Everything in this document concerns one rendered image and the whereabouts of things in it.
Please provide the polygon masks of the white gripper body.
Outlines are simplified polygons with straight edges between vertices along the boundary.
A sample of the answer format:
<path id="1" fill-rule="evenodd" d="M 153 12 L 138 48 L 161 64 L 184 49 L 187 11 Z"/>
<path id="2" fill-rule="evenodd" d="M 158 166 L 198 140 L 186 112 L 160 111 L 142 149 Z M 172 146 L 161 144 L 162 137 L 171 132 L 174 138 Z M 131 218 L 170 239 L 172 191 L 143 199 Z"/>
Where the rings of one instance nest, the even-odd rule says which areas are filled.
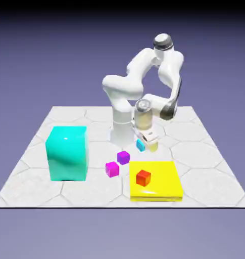
<path id="1" fill-rule="evenodd" d="M 136 136 L 143 142 L 146 149 L 155 152 L 158 149 L 158 134 L 152 129 L 140 131 L 135 129 Z"/>

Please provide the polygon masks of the small purple cube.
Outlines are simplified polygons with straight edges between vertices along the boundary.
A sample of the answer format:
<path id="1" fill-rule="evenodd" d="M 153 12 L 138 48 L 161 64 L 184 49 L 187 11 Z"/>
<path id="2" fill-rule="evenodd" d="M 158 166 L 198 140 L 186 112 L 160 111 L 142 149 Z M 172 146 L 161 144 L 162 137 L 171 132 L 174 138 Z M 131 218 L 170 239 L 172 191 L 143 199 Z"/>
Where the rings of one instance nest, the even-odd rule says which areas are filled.
<path id="1" fill-rule="evenodd" d="M 117 162 L 121 165 L 125 165 L 130 161 L 130 154 L 127 151 L 121 151 L 117 153 Z"/>

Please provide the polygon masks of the small red cube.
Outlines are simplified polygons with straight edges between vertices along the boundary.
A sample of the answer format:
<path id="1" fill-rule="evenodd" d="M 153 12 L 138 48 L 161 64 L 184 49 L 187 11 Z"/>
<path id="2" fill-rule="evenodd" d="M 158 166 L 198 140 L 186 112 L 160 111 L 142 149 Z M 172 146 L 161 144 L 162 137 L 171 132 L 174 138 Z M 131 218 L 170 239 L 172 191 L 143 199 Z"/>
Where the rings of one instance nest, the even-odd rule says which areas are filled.
<path id="1" fill-rule="evenodd" d="M 145 170 L 141 170 L 136 175 L 136 183 L 143 187 L 147 186 L 151 182 L 151 173 Z"/>

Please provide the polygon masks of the small magenta cube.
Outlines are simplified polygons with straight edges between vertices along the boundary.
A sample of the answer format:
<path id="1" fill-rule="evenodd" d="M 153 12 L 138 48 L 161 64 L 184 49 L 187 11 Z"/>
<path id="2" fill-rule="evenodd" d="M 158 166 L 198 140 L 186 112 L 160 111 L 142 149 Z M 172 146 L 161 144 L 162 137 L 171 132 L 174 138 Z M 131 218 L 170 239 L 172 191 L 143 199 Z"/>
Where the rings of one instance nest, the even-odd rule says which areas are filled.
<path id="1" fill-rule="evenodd" d="M 106 163 L 105 169 L 110 178 L 119 175 L 119 165 L 114 161 Z"/>

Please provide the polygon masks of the large yellow box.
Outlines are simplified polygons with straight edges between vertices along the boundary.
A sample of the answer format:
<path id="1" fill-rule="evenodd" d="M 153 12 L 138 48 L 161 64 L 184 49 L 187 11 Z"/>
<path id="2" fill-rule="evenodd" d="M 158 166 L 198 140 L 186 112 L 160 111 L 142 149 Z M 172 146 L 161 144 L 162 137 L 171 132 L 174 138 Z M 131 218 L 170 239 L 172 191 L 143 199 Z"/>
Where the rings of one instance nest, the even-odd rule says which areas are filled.
<path id="1" fill-rule="evenodd" d="M 145 170 L 151 182 L 143 187 L 136 183 L 136 175 Z M 179 202 L 183 189 L 174 161 L 130 161 L 130 200 L 134 202 Z"/>

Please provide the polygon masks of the large cyan box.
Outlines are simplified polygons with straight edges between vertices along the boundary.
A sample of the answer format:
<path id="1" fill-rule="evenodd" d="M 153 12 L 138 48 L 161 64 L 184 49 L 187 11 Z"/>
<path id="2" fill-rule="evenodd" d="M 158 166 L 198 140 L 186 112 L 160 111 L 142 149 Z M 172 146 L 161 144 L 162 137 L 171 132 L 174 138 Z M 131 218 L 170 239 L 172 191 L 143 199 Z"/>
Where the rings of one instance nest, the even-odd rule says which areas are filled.
<path id="1" fill-rule="evenodd" d="M 86 126 L 54 126 L 45 142 L 52 181 L 85 181 L 89 165 Z"/>

